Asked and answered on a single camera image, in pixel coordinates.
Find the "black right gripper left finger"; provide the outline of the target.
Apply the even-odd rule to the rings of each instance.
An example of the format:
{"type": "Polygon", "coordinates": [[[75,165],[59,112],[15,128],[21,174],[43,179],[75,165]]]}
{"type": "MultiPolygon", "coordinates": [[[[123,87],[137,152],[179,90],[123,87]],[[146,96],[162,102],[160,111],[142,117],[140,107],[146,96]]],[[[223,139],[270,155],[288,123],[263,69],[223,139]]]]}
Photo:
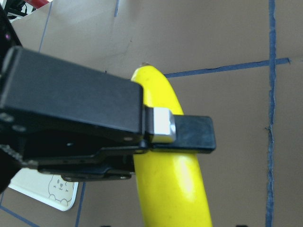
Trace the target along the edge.
{"type": "Polygon", "coordinates": [[[141,85],[19,46],[0,79],[0,141],[24,154],[210,153],[207,116],[146,105],[141,85]]]}

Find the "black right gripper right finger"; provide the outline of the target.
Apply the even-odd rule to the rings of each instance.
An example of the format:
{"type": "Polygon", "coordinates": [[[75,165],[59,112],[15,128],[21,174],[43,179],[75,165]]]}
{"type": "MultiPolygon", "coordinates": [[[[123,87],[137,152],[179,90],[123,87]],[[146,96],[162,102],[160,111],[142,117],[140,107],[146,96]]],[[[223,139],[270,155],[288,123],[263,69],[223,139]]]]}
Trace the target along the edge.
{"type": "Polygon", "coordinates": [[[127,180],[134,172],[134,151],[25,151],[24,161],[43,174],[60,175],[68,182],[127,180]]]}

